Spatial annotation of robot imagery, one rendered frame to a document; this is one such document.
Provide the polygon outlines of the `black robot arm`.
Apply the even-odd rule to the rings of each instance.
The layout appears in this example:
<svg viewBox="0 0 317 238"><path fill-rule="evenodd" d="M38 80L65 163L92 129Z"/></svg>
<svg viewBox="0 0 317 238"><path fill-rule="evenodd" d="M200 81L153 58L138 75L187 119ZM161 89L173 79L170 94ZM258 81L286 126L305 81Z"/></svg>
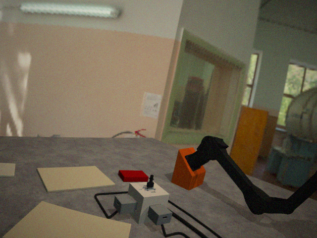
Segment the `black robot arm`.
<svg viewBox="0 0 317 238"><path fill-rule="evenodd" d="M245 202L253 214L291 214L305 200L317 191L317 171L288 199L269 197L263 190L256 187L233 161L226 151L229 146L223 139L205 136L197 151L185 156L186 161L195 171L210 160L217 160L226 173L243 192Z"/></svg>

